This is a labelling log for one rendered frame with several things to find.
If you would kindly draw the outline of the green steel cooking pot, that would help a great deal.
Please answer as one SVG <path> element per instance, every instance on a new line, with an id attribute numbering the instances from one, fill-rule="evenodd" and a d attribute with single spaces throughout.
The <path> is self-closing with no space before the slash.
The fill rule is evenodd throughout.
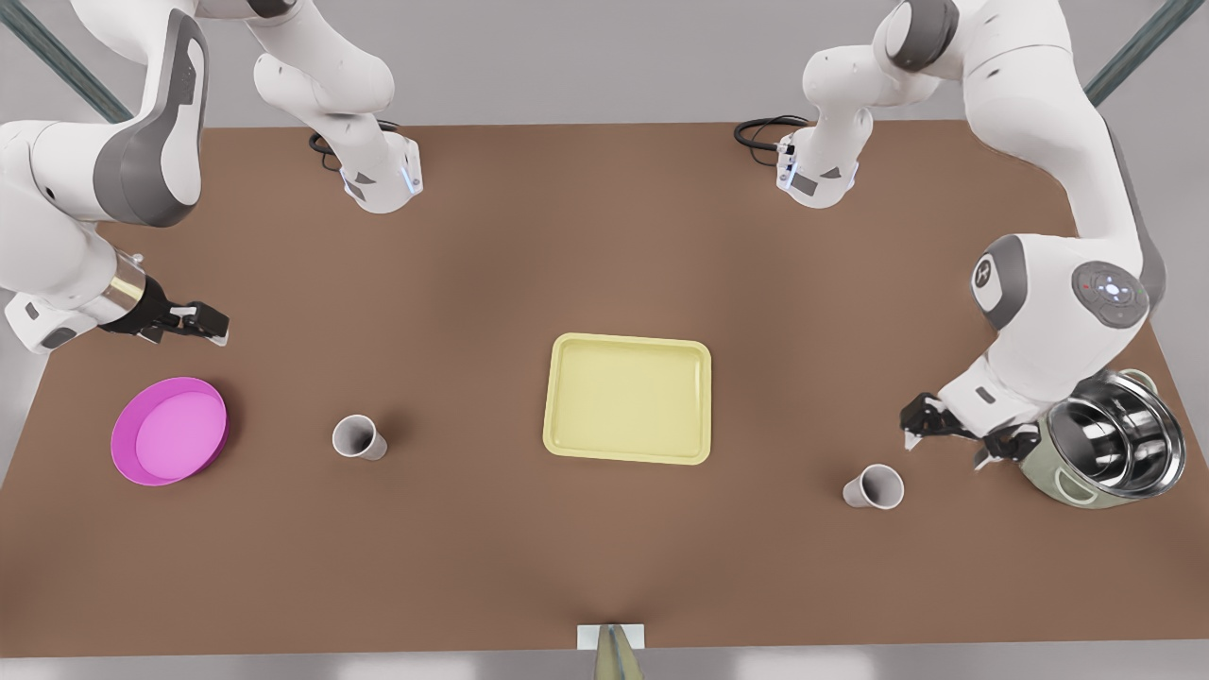
<path id="1" fill-rule="evenodd" d="M 1136 369 L 1101 370 L 1039 422 L 1039 444 L 1018 463 L 1032 486 L 1077 509 L 1157 499 L 1182 478 L 1182 426 Z"/>

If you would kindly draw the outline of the pink round plate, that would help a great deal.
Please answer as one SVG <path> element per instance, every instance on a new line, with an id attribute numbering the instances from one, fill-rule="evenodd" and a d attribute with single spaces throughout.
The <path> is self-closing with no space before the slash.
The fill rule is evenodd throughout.
<path id="1" fill-rule="evenodd" d="M 190 376 L 151 384 L 121 410 L 110 434 L 115 469 L 143 486 L 184 482 L 229 443 L 229 405 L 216 388 Z"/>

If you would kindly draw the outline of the white IKEA cup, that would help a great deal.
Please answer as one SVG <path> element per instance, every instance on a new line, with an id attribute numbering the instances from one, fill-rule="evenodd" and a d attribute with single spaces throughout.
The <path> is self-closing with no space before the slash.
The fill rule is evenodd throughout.
<path id="1" fill-rule="evenodd" d="M 873 463 L 843 486 L 841 495 L 852 508 L 893 511 L 904 500 L 904 482 L 897 469 Z"/>
<path id="2" fill-rule="evenodd" d="M 346 459 L 377 461 L 388 453 L 388 444 L 371 417 L 354 414 L 332 427 L 332 450 Z"/>

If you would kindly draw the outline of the yellow rectangular tray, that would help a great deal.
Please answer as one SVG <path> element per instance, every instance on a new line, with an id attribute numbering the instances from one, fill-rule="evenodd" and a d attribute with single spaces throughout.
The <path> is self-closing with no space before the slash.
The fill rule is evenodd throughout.
<path id="1" fill-rule="evenodd" d="M 567 332 L 540 439 L 553 455 L 696 466 L 712 445 L 712 356 L 698 341 Z"/>

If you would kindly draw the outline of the silver frame post with foot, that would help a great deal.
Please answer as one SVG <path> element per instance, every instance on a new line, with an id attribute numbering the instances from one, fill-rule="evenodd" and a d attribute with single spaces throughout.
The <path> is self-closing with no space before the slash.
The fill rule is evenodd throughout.
<path id="1" fill-rule="evenodd" d="M 591 650 L 592 680 L 646 680 L 636 650 L 646 649 L 646 626 L 640 623 L 580 624 L 577 650 Z"/>

